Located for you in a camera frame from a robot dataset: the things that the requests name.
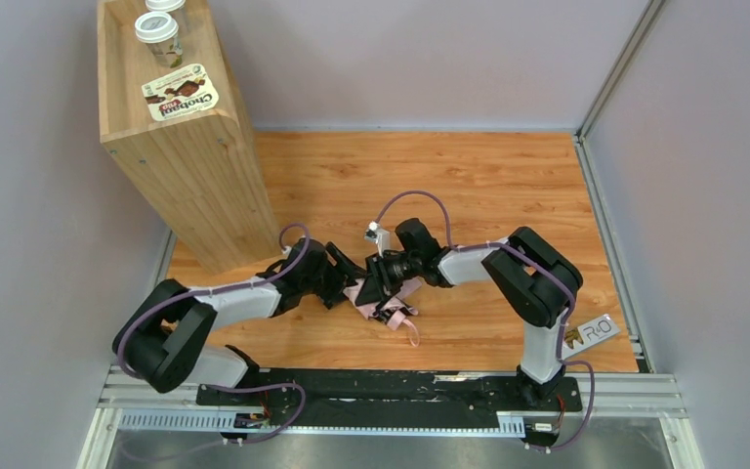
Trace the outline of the pink folding umbrella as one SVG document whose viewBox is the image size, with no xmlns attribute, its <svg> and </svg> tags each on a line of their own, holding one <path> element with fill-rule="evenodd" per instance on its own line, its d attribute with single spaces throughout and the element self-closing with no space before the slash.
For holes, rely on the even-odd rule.
<svg viewBox="0 0 750 469">
<path fill-rule="evenodd" d="M 420 345 L 420 333 L 413 318 L 418 315 L 418 310 L 405 302 L 405 299 L 422 286 L 419 279 L 405 281 L 398 293 L 387 300 L 383 305 L 373 301 L 358 305 L 355 301 L 361 296 L 363 280 L 358 280 L 353 286 L 343 290 L 347 299 L 367 320 L 376 320 L 386 325 L 390 330 L 407 328 L 409 342 L 413 347 Z"/>
</svg>

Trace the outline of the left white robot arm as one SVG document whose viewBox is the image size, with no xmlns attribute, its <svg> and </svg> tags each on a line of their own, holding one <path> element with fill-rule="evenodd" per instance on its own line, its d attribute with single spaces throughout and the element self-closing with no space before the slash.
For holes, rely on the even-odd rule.
<svg viewBox="0 0 750 469">
<path fill-rule="evenodd" d="M 334 243 L 301 239 L 286 258 L 243 282 L 187 287 L 164 279 L 116 334 L 111 350 L 128 375 L 161 394 L 187 383 L 234 387 L 253 363 L 241 352 L 208 345 L 211 332 L 279 317 L 309 295 L 331 309 L 364 275 Z"/>
</svg>

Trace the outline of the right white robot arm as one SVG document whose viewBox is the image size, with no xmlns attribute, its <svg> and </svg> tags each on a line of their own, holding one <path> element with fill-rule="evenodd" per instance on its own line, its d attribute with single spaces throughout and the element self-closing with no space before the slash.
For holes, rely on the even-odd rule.
<svg viewBox="0 0 750 469">
<path fill-rule="evenodd" d="M 348 298 L 367 315 L 396 326 L 411 312 L 404 297 L 421 281 L 440 288 L 492 281 L 524 323 L 517 367 L 521 395 L 531 402 L 548 398 L 566 370 L 563 318 L 583 284 L 580 271 L 530 227 L 485 244 L 444 247 L 411 218 L 396 227 L 396 236 L 401 248 L 367 257 L 366 273 L 346 289 Z"/>
</svg>

